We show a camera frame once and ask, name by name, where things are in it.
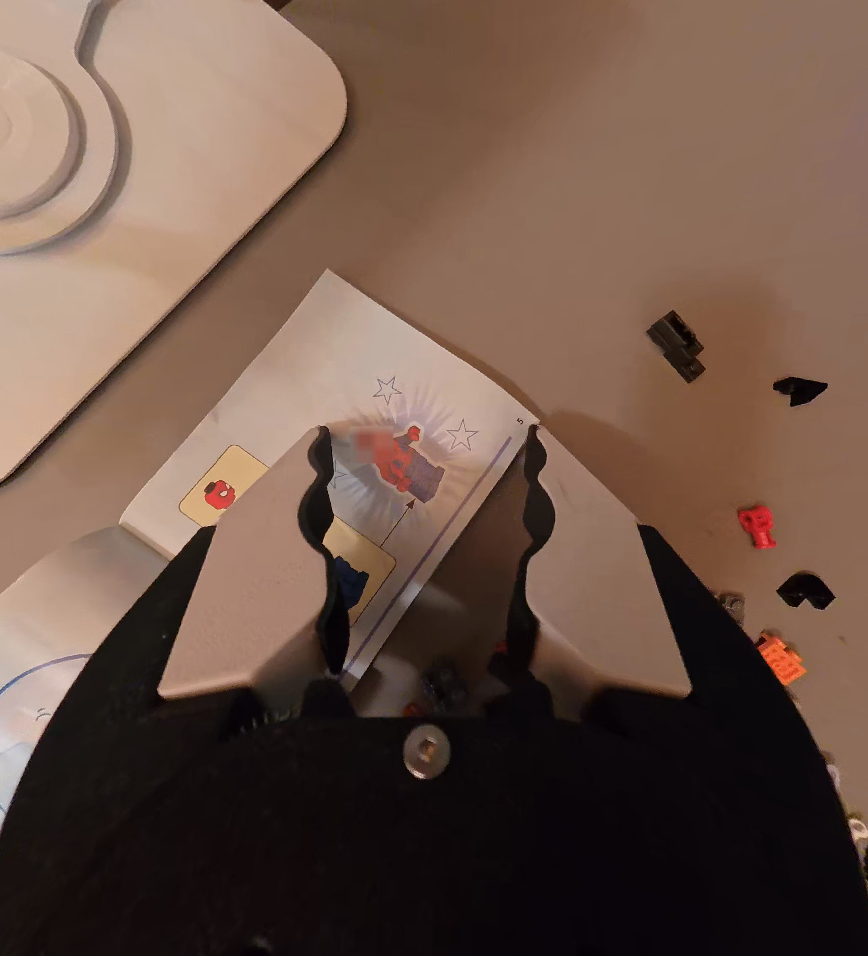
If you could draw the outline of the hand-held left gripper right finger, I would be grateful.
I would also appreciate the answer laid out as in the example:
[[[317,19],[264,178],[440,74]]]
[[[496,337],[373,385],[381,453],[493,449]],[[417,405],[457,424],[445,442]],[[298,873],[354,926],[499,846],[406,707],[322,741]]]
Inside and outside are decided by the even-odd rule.
[[[605,690],[686,698],[638,520],[543,426],[531,428],[523,465],[529,542],[508,614],[510,676],[547,687],[554,716],[570,721]]]

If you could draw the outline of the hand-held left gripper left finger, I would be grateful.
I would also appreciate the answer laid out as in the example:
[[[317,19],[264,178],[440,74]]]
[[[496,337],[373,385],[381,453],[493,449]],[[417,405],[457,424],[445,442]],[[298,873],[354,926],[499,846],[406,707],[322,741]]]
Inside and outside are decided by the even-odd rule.
[[[324,543],[332,475],[331,433],[314,427],[218,520],[158,687],[163,699],[248,689],[286,715],[312,682],[340,675],[350,622]]]

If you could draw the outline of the pile of lego pieces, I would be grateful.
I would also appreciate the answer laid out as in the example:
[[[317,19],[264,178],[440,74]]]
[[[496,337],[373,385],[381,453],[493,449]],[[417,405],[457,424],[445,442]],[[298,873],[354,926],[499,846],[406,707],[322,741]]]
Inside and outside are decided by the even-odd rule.
[[[713,592],[717,604],[719,604],[731,618],[736,621],[738,626],[743,629],[746,616],[746,600],[739,592],[720,591]],[[761,629],[761,632],[754,636],[753,643],[760,645],[769,643],[771,640],[779,640],[779,634],[774,629]],[[490,662],[494,657],[506,656],[508,645],[505,640],[495,643],[492,648]],[[420,677],[421,693],[426,700],[425,707],[429,711],[451,712],[458,711],[467,698],[470,691],[460,674],[456,662],[448,657],[440,656],[423,669]],[[405,716],[419,715],[422,711],[421,705],[410,703],[404,708]],[[823,754],[826,769],[831,776],[834,791],[837,796],[841,796],[841,774],[834,763],[834,760],[827,753]],[[863,862],[863,854],[868,845],[868,827],[866,822],[851,810],[846,809],[846,819],[849,827],[850,838],[854,843],[860,863]]]

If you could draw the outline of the lego instruction booklet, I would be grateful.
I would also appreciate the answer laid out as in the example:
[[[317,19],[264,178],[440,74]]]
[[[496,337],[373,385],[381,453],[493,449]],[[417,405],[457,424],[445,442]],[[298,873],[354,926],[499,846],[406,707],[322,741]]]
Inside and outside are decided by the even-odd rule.
[[[325,545],[356,686],[537,424],[473,369],[326,271],[123,513],[0,595],[0,829],[43,728],[169,559],[305,432],[332,435]]]

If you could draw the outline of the small red lego part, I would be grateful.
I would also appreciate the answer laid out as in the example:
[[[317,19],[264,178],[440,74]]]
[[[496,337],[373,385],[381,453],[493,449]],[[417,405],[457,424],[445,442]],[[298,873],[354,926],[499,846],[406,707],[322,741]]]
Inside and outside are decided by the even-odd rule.
[[[772,550],[777,546],[774,537],[774,518],[769,507],[756,504],[737,511],[737,519],[749,537],[751,546],[758,551]]]

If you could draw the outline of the orange lego plate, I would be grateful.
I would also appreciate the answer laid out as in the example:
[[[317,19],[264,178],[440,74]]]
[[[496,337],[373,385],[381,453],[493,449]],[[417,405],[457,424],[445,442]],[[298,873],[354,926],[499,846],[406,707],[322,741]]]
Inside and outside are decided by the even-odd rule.
[[[764,630],[754,645],[783,687],[791,686],[808,673],[803,658],[778,633]]]

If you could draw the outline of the black curved lego brick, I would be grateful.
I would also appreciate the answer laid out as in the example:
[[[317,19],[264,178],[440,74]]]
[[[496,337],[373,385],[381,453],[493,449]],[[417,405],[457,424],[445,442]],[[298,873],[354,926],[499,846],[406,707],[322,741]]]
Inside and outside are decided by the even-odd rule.
[[[790,608],[810,606],[825,611],[836,600],[831,587],[819,575],[800,571],[783,581],[776,589],[779,599]]]

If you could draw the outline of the dark grey lego clip brick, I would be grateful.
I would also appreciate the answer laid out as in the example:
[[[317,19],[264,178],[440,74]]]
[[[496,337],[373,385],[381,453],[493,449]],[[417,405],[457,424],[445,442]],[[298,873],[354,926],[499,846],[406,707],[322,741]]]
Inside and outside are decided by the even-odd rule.
[[[691,384],[703,375],[703,343],[675,310],[653,322],[646,329],[646,336],[683,381]]]

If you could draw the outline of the small black lego slope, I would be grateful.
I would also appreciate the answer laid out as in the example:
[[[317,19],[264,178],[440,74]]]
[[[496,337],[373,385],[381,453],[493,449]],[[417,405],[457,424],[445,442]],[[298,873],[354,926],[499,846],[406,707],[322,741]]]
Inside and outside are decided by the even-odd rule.
[[[776,380],[772,388],[775,393],[788,400],[791,408],[797,408],[816,400],[828,390],[829,386],[826,382],[815,379],[787,376]]]

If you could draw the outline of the white monitor stand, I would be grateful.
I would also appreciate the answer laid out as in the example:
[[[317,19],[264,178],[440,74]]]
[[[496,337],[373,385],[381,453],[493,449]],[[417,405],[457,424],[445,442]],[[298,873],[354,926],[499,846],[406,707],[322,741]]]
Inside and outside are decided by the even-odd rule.
[[[270,2],[0,2],[0,484],[346,113]]]

